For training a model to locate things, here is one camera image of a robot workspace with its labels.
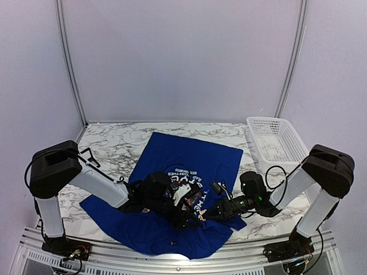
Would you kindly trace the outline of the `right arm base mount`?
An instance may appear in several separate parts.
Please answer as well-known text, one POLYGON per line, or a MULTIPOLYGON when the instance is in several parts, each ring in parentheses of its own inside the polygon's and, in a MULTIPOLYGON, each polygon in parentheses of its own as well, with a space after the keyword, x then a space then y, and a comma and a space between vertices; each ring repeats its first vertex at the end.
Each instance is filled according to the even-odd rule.
POLYGON ((263 255, 268 262, 276 262, 309 255, 314 251, 314 246, 310 240, 306 242, 287 240, 266 244, 263 255))

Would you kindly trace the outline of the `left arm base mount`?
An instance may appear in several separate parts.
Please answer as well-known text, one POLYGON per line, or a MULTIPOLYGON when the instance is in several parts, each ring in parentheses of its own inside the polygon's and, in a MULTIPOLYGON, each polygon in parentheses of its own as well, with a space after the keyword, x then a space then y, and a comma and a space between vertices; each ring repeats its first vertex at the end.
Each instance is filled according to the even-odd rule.
POLYGON ((47 235, 44 235, 43 239, 43 251, 63 256, 68 260, 79 258, 82 261, 86 261, 89 258, 92 247, 89 242, 70 239, 66 235, 57 238, 49 238, 47 235))

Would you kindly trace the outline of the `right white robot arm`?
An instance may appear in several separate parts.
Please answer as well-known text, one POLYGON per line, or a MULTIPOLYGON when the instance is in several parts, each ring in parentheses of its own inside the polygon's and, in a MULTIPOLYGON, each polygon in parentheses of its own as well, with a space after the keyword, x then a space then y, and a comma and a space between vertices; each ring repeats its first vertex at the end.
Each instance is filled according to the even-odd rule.
POLYGON ((313 252, 312 235, 330 218, 354 182, 354 159, 341 151, 316 144, 310 153, 276 187, 267 184, 267 176, 254 171, 240 175, 241 196, 230 194, 219 200, 202 217, 226 221, 241 214, 273 218, 313 185, 319 192, 304 216, 293 228, 288 240, 265 246, 264 255, 274 261, 313 252))

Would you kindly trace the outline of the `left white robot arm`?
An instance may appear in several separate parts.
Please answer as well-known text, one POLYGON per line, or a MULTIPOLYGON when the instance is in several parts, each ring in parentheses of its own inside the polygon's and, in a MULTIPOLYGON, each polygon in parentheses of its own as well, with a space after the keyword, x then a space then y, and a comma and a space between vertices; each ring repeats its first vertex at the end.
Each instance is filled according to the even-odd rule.
POLYGON ((59 192, 67 185, 83 189, 123 213, 151 210, 163 215, 176 229, 200 225, 186 201, 194 190, 189 182, 174 190, 170 177, 163 171, 133 183, 113 179, 100 170, 93 156, 84 158, 72 140, 36 152, 25 169, 24 182, 42 220, 44 246, 61 255, 77 247, 66 236, 58 202, 59 192))

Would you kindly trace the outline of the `blue printed t-shirt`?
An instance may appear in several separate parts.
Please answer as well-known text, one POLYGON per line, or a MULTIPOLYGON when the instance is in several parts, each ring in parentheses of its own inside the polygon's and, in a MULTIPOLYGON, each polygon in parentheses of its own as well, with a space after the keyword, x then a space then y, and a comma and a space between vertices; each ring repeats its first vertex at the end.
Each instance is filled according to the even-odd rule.
MULTIPOLYGON (((194 202, 195 212, 212 207, 219 197, 210 187, 225 180, 231 190, 236 181, 243 150, 188 137, 152 133, 129 181, 140 180, 149 172, 165 170, 174 180, 190 171, 194 183, 203 185, 202 195, 194 202)), ((90 195, 81 208, 109 237, 143 254, 181 254, 189 259, 205 258, 217 251, 246 223, 240 216, 224 222, 203 221, 191 229, 175 229, 154 212, 124 214, 90 195)))

